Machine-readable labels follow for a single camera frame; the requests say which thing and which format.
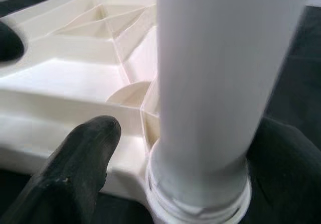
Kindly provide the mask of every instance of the white pipe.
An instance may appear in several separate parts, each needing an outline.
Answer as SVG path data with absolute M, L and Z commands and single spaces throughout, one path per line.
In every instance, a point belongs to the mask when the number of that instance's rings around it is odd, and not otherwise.
M 249 201 L 245 154 L 304 3 L 158 0 L 161 138 L 147 196 L 161 219 L 215 223 Z

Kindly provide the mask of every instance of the white plastic tube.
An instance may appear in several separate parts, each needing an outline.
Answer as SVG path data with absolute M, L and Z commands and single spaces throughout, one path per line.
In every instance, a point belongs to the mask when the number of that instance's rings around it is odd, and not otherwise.
M 304 2 L 158 0 L 161 138 L 147 168 L 158 218 L 245 214 L 245 154 Z

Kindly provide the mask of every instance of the cream plastic tray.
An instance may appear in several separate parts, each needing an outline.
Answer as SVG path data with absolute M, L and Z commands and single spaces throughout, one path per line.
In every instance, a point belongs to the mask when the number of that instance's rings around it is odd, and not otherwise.
M 0 68 L 0 167 L 36 172 L 77 125 L 122 127 L 103 191 L 146 204 L 159 137 L 155 0 L 49 0 L 2 18 L 26 52 Z

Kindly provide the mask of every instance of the white plastic base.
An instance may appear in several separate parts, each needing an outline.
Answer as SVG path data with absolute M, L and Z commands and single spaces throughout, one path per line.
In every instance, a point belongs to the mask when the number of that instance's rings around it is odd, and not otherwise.
M 151 157 L 146 168 L 145 192 L 149 206 L 153 210 L 151 214 L 155 223 L 235 224 L 239 223 L 245 215 L 251 201 L 252 192 L 249 177 L 247 177 L 243 192 L 235 202 L 224 210 L 213 210 L 207 206 L 196 207 L 186 205 L 164 195 L 158 187 L 158 182 L 155 180 L 150 162 Z

